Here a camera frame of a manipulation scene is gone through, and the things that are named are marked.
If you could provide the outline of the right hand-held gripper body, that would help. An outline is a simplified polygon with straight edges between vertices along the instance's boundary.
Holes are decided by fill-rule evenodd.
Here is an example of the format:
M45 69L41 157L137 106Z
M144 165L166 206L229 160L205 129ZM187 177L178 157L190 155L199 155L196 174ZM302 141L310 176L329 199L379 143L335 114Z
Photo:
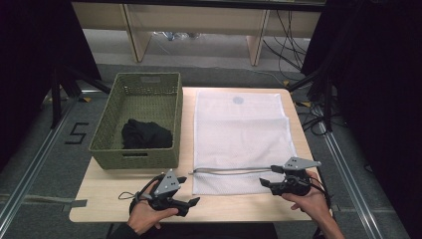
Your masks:
M291 157L284 165L278 165L284 168L285 177L282 182L274 183L275 191L273 195L282 195L283 193L292 193L298 196L305 196L311 190L311 178L307 174L307 169L319 167L319 161Z

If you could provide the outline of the person's dark lap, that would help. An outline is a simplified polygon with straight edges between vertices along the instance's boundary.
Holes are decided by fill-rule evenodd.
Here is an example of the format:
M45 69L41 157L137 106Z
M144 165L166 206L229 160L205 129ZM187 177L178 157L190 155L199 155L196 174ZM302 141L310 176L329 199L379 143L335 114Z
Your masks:
M273 223L163 223L141 239L278 239Z

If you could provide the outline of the person's left hand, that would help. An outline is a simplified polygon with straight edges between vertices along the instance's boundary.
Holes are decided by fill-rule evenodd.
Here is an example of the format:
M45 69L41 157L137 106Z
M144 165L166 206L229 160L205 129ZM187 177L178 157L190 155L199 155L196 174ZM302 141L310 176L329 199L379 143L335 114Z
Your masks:
M129 214L126 224L137 234L142 235L149 229L160 229L160 221L172 217L178 213L176 208L154 210L147 201L139 201Z

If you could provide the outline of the white mesh laundry bag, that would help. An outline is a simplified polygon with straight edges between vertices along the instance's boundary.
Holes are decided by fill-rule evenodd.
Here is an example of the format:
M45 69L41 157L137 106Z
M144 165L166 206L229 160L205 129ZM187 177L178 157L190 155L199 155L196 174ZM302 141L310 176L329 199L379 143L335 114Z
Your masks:
M290 120L279 94L201 91L194 113L193 192L268 193L262 178L295 156Z

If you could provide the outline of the black cloth garment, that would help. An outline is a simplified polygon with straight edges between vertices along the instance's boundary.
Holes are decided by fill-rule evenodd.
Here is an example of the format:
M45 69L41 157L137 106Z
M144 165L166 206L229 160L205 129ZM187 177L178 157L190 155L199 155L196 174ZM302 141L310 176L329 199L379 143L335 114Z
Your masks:
M171 148L172 133L156 122L129 119L121 130L124 149Z

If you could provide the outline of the clear plastic bag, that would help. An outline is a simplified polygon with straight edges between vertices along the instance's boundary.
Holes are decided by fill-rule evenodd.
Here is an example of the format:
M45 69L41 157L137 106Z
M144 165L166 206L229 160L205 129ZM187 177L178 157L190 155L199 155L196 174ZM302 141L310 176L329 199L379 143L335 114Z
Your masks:
M200 33L184 33L184 32L155 32L155 35L162 35L168 41L197 39Z

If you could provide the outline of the black metal stand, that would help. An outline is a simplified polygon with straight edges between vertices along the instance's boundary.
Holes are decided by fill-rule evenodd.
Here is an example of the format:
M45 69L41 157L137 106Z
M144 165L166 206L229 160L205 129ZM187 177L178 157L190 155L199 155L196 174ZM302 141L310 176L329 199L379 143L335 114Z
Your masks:
M326 67L319 67L317 70L304 77L302 80L287 87L292 93L306 84L312 84L307 93L311 102L322 101L323 112L322 121L327 131L332 131L331 127L331 98L332 98L332 80L329 76L329 70Z
M105 94L109 94L111 88L104 85L101 79L92 78L71 66L55 67L51 75L51 97L53 105L53 115L51 128L56 128L62 119L61 89L71 99L76 99L82 93L77 80L91 85Z

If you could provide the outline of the dark curtain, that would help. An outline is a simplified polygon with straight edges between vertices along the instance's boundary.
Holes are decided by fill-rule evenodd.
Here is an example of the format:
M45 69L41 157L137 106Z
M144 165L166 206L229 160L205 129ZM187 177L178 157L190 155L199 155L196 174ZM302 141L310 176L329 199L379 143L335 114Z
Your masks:
M52 77L101 76L71 0L0 0L0 170L51 88Z
M316 70L359 0L326 0L304 74ZM343 117L410 239L422 239L422 0L362 0L331 70Z

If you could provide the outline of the green woven basket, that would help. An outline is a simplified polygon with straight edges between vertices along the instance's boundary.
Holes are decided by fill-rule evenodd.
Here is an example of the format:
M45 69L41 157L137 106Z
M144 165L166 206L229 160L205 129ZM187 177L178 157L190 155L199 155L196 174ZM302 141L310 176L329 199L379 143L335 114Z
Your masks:
M90 145L103 169L176 167L179 162L183 91L178 73L120 73ZM172 133L171 148L124 149L129 119L156 122Z

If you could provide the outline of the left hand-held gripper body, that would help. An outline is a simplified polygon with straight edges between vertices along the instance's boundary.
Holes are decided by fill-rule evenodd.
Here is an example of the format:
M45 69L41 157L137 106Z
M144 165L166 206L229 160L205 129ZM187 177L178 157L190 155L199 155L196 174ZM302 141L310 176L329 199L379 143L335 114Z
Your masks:
M150 189L148 204L154 210L179 208L173 195L179 190L180 182L172 169L161 174L157 183Z

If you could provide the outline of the grey floor tape strip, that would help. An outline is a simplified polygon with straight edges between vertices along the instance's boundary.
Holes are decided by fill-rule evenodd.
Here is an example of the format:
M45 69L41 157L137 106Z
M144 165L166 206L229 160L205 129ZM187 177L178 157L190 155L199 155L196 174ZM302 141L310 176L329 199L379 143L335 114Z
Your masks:
M41 196L41 195L25 195L23 201L26 203L56 203L66 204L71 208L86 207L88 201L86 199L73 199L64 197L53 197L53 196Z

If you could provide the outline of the light wooden desk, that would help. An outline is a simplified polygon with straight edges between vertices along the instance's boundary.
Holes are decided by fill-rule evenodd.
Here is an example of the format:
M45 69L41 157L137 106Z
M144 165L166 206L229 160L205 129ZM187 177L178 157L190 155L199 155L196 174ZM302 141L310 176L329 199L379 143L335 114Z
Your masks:
M153 32L244 35L253 66L259 63L263 38L310 38L319 12L253 10L213 7L158 6L94 3L74 0L74 10L84 29L121 30L128 36L133 58L140 62Z

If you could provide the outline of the person's right hand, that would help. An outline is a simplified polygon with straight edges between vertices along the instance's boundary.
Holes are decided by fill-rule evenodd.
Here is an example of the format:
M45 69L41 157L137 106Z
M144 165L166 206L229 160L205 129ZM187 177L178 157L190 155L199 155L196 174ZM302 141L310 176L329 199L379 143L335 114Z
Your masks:
M320 228L328 225L332 221L323 193L315 188L312 188L305 196L284 193L282 198L293 202L293 205L291 206L292 210L301 209Z

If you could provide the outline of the metal floor rail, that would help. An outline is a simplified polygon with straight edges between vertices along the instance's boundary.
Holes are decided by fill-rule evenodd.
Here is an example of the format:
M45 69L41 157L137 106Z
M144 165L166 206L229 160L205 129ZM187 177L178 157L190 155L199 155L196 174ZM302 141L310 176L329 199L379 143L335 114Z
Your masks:
M41 171L50 151L57 141L64 125L68 121L69 114L75 104L77 98L69 98L62 111L62 118L57 122L56 126L48 131L47 136L43 140L37 153L30 161L19 183L8 196L3 209L0 212L0 237L2 237L8 230L15 215L17 214L25 196L32 187L35 179Z
M371 212L361 190L358 188L356 180L354 179L345 157L339 148L333 132L329 131L323 122L320 122L318 127L321 131L323 131L325 143L327 144L331 156L333 157L333 161L339 171L345 188L368 238L384 239L375 216Z

